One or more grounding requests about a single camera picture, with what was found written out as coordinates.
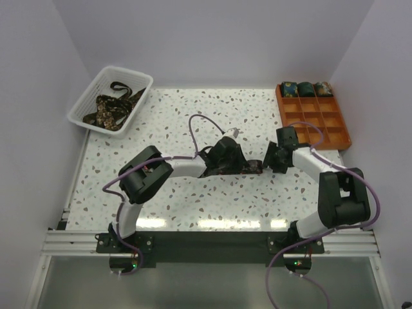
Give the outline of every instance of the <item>lavender wall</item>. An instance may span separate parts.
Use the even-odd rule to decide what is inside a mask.
[[[397,308],[412,301],[412,2],[375,0],[332,77],[359,166],[382,201],[375,232]]]
[[[91,76],[114,64],[157,86],[328,80],[373,0],[53,0]]]
[[[0,0],[0,308],[22,308],[61,215],[84,132],[66,113],[90,78],[49,0]]]

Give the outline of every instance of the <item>green fabric item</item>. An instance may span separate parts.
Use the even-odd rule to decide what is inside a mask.
[[[332,87],[328,82],[317,82],[315,84],[315,91],[318,97],[332,97]]]
[[[314,97],[315,90],[310,82],[301,82],[297,85],[297,92],[300,97]]]
[[[297,84],[295,82],[282,82],[281,93],[284,98],[297,97]]]

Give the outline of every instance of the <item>terrazzo surface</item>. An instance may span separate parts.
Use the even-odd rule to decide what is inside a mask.
[[[91,132],[70,202],[66,230],[106,230],[119,198],[102,186],[140,151],[155,145],[170,155],[192,155],[189,116],[201,113],[223,129],[237,127],[246,159],[263,160],[268,141],[276,142],[281,118],[273,89],[152,89],[125,138]],[[220,132],[194,118],[199,148],[214,145]],[[321,151],[341,163],[337,151]],[[119,190],[118,185],[112,189]],[[171,178],[148,201],[138,230],[286,230],[291,221],[317,208],[318,185],[303,171],[286,174]]]

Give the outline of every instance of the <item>orange tray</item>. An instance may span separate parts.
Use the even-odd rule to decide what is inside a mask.
[[[304,121],[318,127],[324,135],[323,143],[316,147],[319,150],[345,150],[352,145],[335,97],[284,98],[280,86],[276,87],[276,98],[284,126]],[[295,124],[294,127],[300,143],[314,144],[321,138],[312,127],[304,124]]]

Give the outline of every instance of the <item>glass panel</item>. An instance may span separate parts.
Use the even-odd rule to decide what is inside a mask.
[[[158,264],[120,279],[108,257],[55,257],[39,308],[272,308],[264,265]],[[382,308],[369,259],[314,257],[309,276],[334,309]],[[273,268],[270,289],[282,309],[326,308],[313,284]]]

